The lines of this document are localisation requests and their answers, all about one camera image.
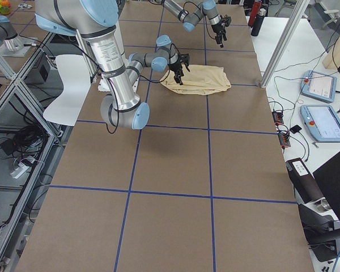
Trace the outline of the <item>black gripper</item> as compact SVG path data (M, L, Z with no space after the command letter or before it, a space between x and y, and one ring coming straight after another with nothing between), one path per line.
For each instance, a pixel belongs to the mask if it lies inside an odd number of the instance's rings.
M182 70L183 68L186 68L186 70L189 72L189 65L186 63L181 63L181 61L176 61L174 63L169 64L169 69L174 72L174 80L177 84L183 85L182 77L184 76L184 72Z
M212 30L215 33L215 41L216 43L223 48L223 40L227 41L226 36L226 25L225 24L213 24Z

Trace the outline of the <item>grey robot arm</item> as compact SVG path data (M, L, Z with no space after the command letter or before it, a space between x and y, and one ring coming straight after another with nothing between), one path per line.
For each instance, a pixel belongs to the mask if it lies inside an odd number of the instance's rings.
M176 83L181 84L183 68L189 65L189 55L180 54L167 35L157 38L155 53L131 55L125 65L115 38L118 22L116 1L37 1L37 25L49 32L75 36L86 40L109 83L111 93L103 98L100 111L108 125L143 129L149 119L150 107L142 102L133 85L143 68L161 72L169 68Z
M150 1L155 5L162 5L166 10L173 14L182 24L183 27L191 32L196 25L204 18L208 18L215 37L212 37L216 43L223 48L223 41L227 41L226 28L231 23L231 17L222 16L216 7L215 1L203 1L195 4L192 1L186 1L182 6L175 1Z

